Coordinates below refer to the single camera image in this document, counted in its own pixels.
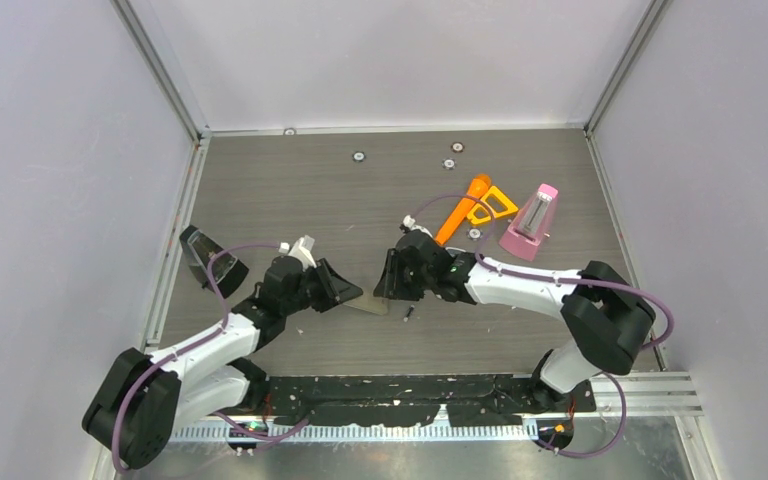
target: yellow object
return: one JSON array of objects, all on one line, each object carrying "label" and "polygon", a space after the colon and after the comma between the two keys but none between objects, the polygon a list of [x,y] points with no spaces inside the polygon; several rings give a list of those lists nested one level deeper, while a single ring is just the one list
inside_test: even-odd
[{"label": "yellow object", "polygon": [[[493,205],[490,205],[490,203],[487,202],[488,198],[493,198],[500,204],[502,204],[503,207],[505,207],[505,210],[501,212],[497,212],[495,208],[493,208]],[[487,193],[484,194],[484,196],[481,197],[481,201],[486,203],[488,206],[490,206],[490,210],[493,210],[493,215],[496,216],[496,219],[507,217],[508,215],[513,215],[516,212],[519,211],[519,207],[517,207],[514,202],[511,201],[510,198],[507,197],[504,193],[502,193],[501,190],[499,190],[496,185],[493,185],[490,187],[489,190],[487,190]],[[479,204],[475,204],[475,206],[472,208],[472,210],[469,211],[466,218],[469,220],[469,223],[471,223],[473,226],[477,227],[479,225],[483,225],[490,221],[490,215],[487,215],[484,211],[484,207],[482,207]],[[485,214],[483,217],[478,217],[475,214],[481,212]]]},{"label": "yellow object", "polygon": [[[491,188],[491,183],[492,181],[490,180],[490,177],[483,173],[479,173],[472,179],[472,182],[470,182],[466,194],[471,197],[482,198],[482,195]],[[434,240],[440,245],[448,242],[449,239],[452,238],[452,234],[455,233],[455,230],[457,230],[458,226],[463,222],[463,219],[466,218],[466,215],[473,205],[475,205],[475,200],[470,200],[468,198],[461,199],[461,201],[458,202],[458,206],[455,207],[452,214],[449,215],[449,218],[447,218],[446,222],[443,223],[443,226],[440,227]]]}]

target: table surface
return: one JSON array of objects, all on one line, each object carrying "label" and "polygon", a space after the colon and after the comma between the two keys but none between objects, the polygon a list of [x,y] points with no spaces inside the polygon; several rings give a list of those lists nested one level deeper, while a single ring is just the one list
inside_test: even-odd
[{"label": "table surface", "polygon": [[[453,153],[453,142],[465,150]],[[356,151],[365,153],[363,162],[352,160]],[[454,170],[442,167],[446,158],[457,161]],[[316,258],[371,291],[387,249],[401,236],[401,219],[432,197],[464,193],[478,173],[490,175],[520,206],[541,183],[558,189],[551,237],[530,265],[572,269],[601,260],[627,277],[580,130],[218,137],[211,140],[191,221],[223,247],[292,243],[310,235]],[[437,202],[419,223],[436,232],[456,202]],[[494,236],[483,253],[523,264],[497,243],[506,226],[500,221],[496,232],[482,228]],[[473,250],[467,229],[461,225],[447,245]],[[252,292],[275,255],[239,252],[251,272],[230,305]],[[415,305],[408,322],[402,317],[410,302],[403,301],[390,301],[386,316],[346,306],[300,312],[251,358],[273,375],[530,373],[547,350],[570,338],[562,322],[521,309],[451,304],[433,296]],[[207,328],[221,313],[189,269],[179,268],[162,345]],[[641,353],[635,369],[655,368],[654,355]]]}]

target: white panel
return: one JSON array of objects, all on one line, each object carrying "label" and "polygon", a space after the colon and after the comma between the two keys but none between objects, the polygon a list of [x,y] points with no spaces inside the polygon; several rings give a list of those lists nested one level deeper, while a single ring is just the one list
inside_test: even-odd
[{"label": "white panel", "polygon": [[673,2],[597,140],[724,478],[768,478],[768,1]]},{"label": "white panel", "polygon": [[143,1],[213,130],[580,125],[649,3]]},{"label": "white panel", "polygon": [[0,479],[88,478],[191,151],[109,2],[0,2]]}]

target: orange microphone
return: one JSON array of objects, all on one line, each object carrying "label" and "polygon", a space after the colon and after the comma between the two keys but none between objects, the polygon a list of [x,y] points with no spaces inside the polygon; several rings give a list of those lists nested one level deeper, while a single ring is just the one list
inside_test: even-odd
[{"label": "orange microphone", "polygon": [[[471,197],[481,198],[481,196],[487,193],[487,190],[490,189],[490,185],[490,177],[483,173],[479,173],[472,179],[472,182],[470,182],[466,194]],[[452,214],[449,215],[449,218],[447,218],[446,222],[443,223],[443,226],[440,227],[434,240],[441,246],[448,242],[455,233],[455,230],[458,229],[458,226],[460,226],[461,222],[466,218],[469,211],[472,210],[473,206],[475,206],[475,200],[470,200],[468,198],[461,199],[461,201],[458,202],[458,206],[455,207]]]}]

